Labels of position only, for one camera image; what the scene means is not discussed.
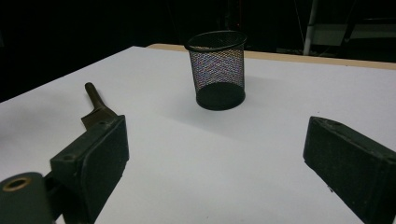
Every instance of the table edge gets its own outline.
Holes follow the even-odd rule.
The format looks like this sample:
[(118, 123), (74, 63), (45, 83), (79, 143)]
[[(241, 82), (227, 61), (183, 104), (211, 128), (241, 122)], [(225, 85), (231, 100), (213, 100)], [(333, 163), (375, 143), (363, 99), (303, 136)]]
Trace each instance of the table edge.
[[(149, 49), (166, 49), (175, 51), (187, 51), (182, 45), (173, 44), (152, 44), (147, 46)], [(282, 62), (295, 62), (295, 63), (324, 63), (324, 64), (337, 64), (345, 66), (357, 66), (357, 67), (370, 67), (370, 68), (381, 68), (396, 70), (396, 63), (382, 63), (382, 62), (370, 62), (370, 61), (358, 61), (349, 59), (335, 59), (335, 58), (322, 58), (304, 55), (292, 55), (292, 54), (280, 54), (280, 53), (268, 53), (245, 50), (245, 57), (250, 59), (262, 59), (262, 60), (273, 60)]]

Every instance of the black mesh cup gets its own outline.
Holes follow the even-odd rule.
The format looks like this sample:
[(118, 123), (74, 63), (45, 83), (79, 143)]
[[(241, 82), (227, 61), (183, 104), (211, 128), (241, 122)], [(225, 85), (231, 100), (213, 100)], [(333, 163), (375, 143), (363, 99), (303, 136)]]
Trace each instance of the black mesh cup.
[(245, 100), (246, 40), (240, 32), (216, 31), (196, 35), (186, 43), (198, 105), (226, 110)]

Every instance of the screw hole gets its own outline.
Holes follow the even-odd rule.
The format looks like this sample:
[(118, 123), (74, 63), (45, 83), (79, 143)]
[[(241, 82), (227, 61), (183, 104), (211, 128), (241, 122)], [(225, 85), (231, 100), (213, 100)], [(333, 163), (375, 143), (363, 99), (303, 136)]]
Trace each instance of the screw hole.
[(20, 177), (13, 179), (3, 186), (3, 191), (12, 192), (18, 189), (23, 189), (30, 184), (31, 178)]

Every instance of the white table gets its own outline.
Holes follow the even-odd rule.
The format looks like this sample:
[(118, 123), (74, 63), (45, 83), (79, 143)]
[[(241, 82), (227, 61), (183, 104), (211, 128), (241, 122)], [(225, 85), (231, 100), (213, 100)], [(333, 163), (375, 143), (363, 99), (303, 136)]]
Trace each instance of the white table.
[(50, 171), (85, 132), (92, 82), (131, 159), (96, 223), (361, 223), (304, 163), (311, 116), (396, 149), (396, 70), (248, 59), (247, 98), (195, 102), (187, 52), (130, 48), (0, 104), (0, 180)]

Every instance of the metal mesh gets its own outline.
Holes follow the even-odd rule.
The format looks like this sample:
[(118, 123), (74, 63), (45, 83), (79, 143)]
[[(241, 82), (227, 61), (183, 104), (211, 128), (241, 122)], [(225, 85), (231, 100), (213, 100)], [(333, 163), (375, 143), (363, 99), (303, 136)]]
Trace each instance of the metal mesh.
[(246, 39), (240, 32), (217, 31), (197, 35), (185, 45), (200, 106), (224, 110), (244, 101)]

